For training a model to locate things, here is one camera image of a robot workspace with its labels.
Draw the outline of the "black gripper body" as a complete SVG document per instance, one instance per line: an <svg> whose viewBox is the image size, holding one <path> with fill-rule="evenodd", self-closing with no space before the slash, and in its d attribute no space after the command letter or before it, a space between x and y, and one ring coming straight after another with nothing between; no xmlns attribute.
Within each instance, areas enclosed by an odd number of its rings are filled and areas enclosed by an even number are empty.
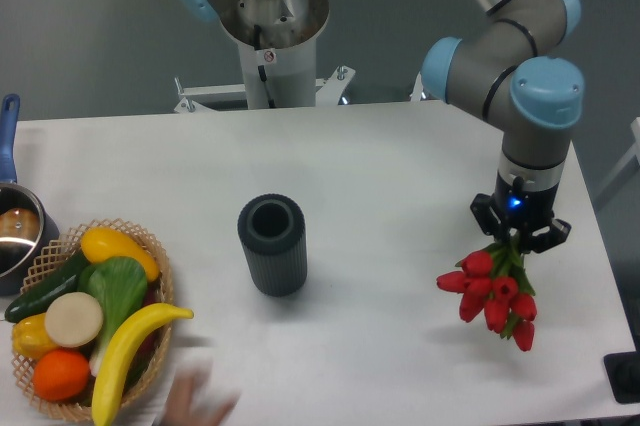
<svg viewBox="0 0 640 426"><path fill-rule="evenodd" d="M550 225L558 183L542 190L527 188L520 177L506 180L497 174L493 211L501 230L540 230Z"/></svg>

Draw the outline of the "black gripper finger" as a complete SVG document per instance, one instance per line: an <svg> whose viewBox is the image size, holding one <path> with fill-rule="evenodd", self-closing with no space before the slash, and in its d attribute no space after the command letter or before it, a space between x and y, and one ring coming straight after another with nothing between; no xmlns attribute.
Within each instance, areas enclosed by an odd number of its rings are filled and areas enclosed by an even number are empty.
<svg viewBox="0 0 640 426"><path fill-rule="evenodd" d="M543 228L536 231L521 230L519 251L521 253L543 253L566 242L572 226L570 223L554 218Z"/></svg>
<svg viewBox="0 0 640 426"><path fill-rule="evenodd" d="M492 236L497 242L507 241L508 224L493 196L478 193L471 202L470 210L484 235Z"/></svg>

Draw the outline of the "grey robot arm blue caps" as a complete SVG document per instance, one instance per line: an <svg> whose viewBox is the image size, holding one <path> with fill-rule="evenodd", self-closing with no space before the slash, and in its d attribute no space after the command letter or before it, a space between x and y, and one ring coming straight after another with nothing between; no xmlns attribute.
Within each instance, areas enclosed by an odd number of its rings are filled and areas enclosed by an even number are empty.
<svg viewBox="0 0 640 426"><path fill-rule="evenodd" d="M328 0L180 0L203 22L219 23L236 43L252 109L330 105L346 82L316 77L316 41ZM572 132L582 113L584 79L551 51L581 18L579 0L476 0L490 24L471 41L446 37L427 52L419 79L430 97L503 134L495 190L471 209L496 240L519 239L522 252L563 243L570 225L553 205Z"/></svg>

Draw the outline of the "blurred human hand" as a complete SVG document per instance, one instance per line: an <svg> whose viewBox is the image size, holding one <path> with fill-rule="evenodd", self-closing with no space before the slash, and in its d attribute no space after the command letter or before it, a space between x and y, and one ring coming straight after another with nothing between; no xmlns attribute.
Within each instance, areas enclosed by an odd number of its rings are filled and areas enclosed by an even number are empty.
<svg viewBox="0 0 640 426"><path fill-rule="evenodd" d="M205 406L197 395L207 384L207 373L195 369L178 371L172 381L162 412L153 425L162 426L219 426L235 409L239 396L234 395L219 404Z"/></svg>

